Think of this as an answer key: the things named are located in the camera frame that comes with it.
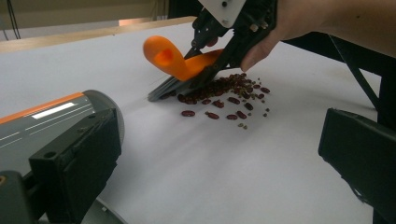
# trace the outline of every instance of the wall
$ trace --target wall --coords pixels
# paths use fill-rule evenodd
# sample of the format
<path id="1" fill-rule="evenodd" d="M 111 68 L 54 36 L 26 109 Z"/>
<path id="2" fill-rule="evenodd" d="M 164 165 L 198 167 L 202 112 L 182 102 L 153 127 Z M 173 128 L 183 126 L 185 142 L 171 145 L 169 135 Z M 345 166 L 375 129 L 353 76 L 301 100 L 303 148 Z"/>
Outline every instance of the wall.
<path id="1" fill-rule="evenodd" d="M 134 18 L 157 18 L 167 0 L 11 0 L 19 28 Z M 12 29 L 7 1 L 0 0 L 2 29 Z"/>

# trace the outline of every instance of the finger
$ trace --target finger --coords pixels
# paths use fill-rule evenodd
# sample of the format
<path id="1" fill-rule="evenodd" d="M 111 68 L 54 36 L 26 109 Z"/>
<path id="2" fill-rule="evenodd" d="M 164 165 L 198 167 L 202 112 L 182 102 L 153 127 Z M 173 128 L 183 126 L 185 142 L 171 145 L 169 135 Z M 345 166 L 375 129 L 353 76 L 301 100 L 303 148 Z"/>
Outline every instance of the finger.
<path id="1" fill-rule="evenodd" d="M 242 71 L 246 72 L 254 64 L 266 58 L 279 42 L 274 33 L 270 33 L 266 38 L 251 48 L 241 62 Z"/>

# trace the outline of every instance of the kidney bean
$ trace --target kidney bean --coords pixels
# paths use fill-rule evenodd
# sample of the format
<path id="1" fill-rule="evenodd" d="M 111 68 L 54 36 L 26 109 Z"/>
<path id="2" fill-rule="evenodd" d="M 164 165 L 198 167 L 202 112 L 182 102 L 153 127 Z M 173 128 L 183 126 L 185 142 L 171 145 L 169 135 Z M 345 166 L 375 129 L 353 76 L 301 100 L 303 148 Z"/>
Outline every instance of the kidney bean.
<path id="1" fill-rule="evenodd" d="M 253 110 L 253 105 L 251 105 L 250 103 L 245 103 L 244 106 L 248 110 Z"/>
<path id="2" fill-rule="evenodd" d="M 221 96 L 224 92 L 223 91 L 216 91 L 215 96 Z"/>
<path id="3" fill-rule="evenodd" d="M 192 110 L 184 110 L 181 112 L 181 115 L 183 117 L 194 117 L 195 116 L 195 112 L 193 112 Z"/>
<path id="4" fill-rule="evenodd" d="M 248 93 L 252 93 L 252 92 L 253 92 L 253 88 L 247 87 L 247 92 L 248 92 Z"/>
<path id="5" fill-rule="evenodd" d="M 236 111 L 236 115 L 240 118 L 240 119 L 246 119 L 248 116 L 246 114 L 244 114 L 242 111 L 238 110 Z"/>
<path id="6" fill-rule="evenodd" d="M 196 105 L 197 101 L 193 99 L 188 99 L 184 103 L 186 103 L 187 105 Z"/>
<path id="7" fill-rule="evenodd" d="M 212 105 L 215 105 L 218 108 L 223 108 L 224 107 L 224 103 L 221 100 L 214 101 L 212 103 Z"/>
<path id="8" fill-rule="evenodd" d="M 205 114 L 211 119 L 219 119 L 219 115 L 206 111 Z"/>
<path id="9" fill-rule="evenodd" d="M 179 94 L 177 96 L 177 99 L 181 102 L 181 103 L 186 103 L 186 97 L 182 94 Z"/>
<path id="10" fill-rule="evenodd" d="M 261 87 L 260 90 L 262 92 L 264 92 L 264 93 L 269 93 L 270 92 L 270 90 L 268 88 L 265 88 L 265 87 Z"/>
<path id="11" fill-rule="evenodd" d="M 230 101 L 231 103 L 234 103 L 236 105 L 241 104 L 241 102 L 238 99 L 234 98 L 234 97 L 228 97 L 228 101 Z"/>
<path id="12" fill-rule="evenodd" d="M 168 93 L 166 93 L 166 94 L 164 94 L 164 95 L 160 96 L 160 99 L 161 99 L 161 100 L 164 100 L 164 99 L 167 99 L 167 98 L 169 98 L 170 96 L 171 96 L 171 93 L 170 93 L 170 92 L 168 92 Z"/>
<path id="13" fill-rule="evenodd" d="M 244 91 L 242 92 L 242 97 L 248 100 L 250 98 L 250 94 Z"/>
<path id="14" fill-rule="evenodd" d="M 208 105 L 208 104 L 210 104 L 212 101 L 210 100 L 210 99 L 204 99 L 203 101 L 202 101 L 202 104 L 203 105 Z"/>
<path id="15" fill-rule="evenodd" d="M 238 116 L 236 115 L 227 115 L 227 119 L 238 119 Z"/>

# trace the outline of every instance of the orange stripe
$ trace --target orange stripe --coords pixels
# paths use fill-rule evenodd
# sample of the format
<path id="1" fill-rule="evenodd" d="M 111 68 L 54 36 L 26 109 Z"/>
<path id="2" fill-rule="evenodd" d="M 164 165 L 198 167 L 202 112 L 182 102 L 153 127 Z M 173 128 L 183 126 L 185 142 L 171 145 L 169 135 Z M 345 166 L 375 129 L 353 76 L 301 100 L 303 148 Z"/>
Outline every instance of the orange stripe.
<path id="1" fill-rule="evenodd" d="M 14 119 L 18 119 L 18 118 L 24 117 L 26 115 L 34 114 L 35 112 L 38 112 L 40 110 L 44 110 L 44 109 L 46 109 L 48 107 L 51 107 L 51 106 L 54 106 L 54 105 L 58 105 L 58 104 L 61 104 L 63 102 L 66 102 L 66 101 L 73 100 L 73 99 L 78 98 L 78 97 L 83 96 L 83 95 L 84 94 L 81 93 L 81 92 L 76 92 L 76 93 L 73 93 L 71 95 L 59 98 L 57 100 L 47 102 L 47 103 L 45 103 L 43 105 L 37 105 L 37 106 L 32 107 L 30 109 L 23 110 L 21 112 L 18 112 L 18 113 L 12 114 L 12 115 L 8 115 L 8 116 L 3 117 L 3 118 L 0 119 L 0 124 L 12 121 Z"/>

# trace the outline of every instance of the pile of beans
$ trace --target pile of beans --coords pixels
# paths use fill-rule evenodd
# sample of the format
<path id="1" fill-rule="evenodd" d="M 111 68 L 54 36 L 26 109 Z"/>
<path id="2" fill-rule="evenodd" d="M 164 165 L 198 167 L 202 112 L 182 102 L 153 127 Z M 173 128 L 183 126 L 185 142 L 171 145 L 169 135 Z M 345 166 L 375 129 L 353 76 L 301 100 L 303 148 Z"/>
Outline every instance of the pile of beans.
<path id="1" fill-rule="evenodd" d="M 221 101 L 220 99 L 212 101 L 212 98 L 220 97 L 221 95 L 229 92 L 233 93 L 234 96 L 228 97 L 227 102 L 235 105 L 243 105 L 243 107 L 249 111 L 246 114 L 242 112 L 241 109 L 226 116 L 226 119 L 236 120 L 247 119 L 248 116 L 251 116 L 251 111 L 254 110 L 254 107 L 248 101 L 258 100 L 261 101 L 261 103 L 265 103 L 265 94 L 270 93 L 270 90 L 262 85 L 259 78 L 257 81 L 253 81 L 247 78 L 247 74 L 243 73 L 229 75 L 228 77 L 220 77 L 219 79 L 213 80 L 205 87 L 192 91 L 186 95 L 176 95 L 174 92 L 170 92 L 167 93 L 163 98 L 176 96 L 177 99 L 183 104 L 197 105 L 199 102 L 201 102 L 203 105 L 212 104 L 217 108 L 223 108 L 225 102 Z M 267 117 L 267 112 L 269 112 L 269 108 L 266 108 L 262 115 Z M 219 119 L 219 115 L 213 112 L 206 111 L 205 114 L 210 119 Z M 191 110 L 185 110 L 181 112 L 181 115 L 184 117 L 193 117 L 195 112 Z M 244 129 L 248 127 L 243 123 L 239 123 L 238 126 L 243 127 Z"/>

